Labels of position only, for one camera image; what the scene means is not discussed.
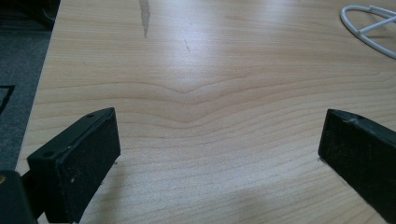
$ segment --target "wooden tabletop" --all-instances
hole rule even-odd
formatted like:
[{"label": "wooden tabletop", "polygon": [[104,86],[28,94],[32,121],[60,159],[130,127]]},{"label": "wooden tabletop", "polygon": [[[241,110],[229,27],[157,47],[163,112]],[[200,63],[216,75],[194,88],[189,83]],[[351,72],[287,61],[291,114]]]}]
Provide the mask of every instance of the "wooden tabletop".
[{"label": "wooden tabletop", "polygon": [[[318,160],[328,108],[396,130],[396,61],[341,23],[355,2],[63,0],[18,171],[114,106],[121,156],[81,223],[384,223]],[[394,23],[371,36],[396,49]]]}]

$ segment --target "wooden table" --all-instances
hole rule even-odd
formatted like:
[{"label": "wooden table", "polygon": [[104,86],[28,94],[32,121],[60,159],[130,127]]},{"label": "wooden table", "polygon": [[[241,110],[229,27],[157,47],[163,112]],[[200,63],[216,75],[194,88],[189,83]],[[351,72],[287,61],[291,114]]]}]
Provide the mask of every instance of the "wooden table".
[{"label": "wooden table", "polygon": [[[121,156],[81,223],[383,223],[318,161],[328,108],[396,130],[396,61],[344,27],[352,3],[63,0],[18,171],[114,106]],[[396,49],[392,26],[372,36]]]}]

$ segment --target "dark floor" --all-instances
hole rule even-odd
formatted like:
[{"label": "dark floor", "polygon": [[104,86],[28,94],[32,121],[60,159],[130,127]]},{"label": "dark floor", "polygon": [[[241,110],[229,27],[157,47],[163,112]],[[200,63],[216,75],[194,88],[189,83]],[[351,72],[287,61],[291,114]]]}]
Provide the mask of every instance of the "dark floor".
[{"label": "dark floor", "polygon": [[50,35],[14,6],[0,5],[0,170],[16,167]]}]

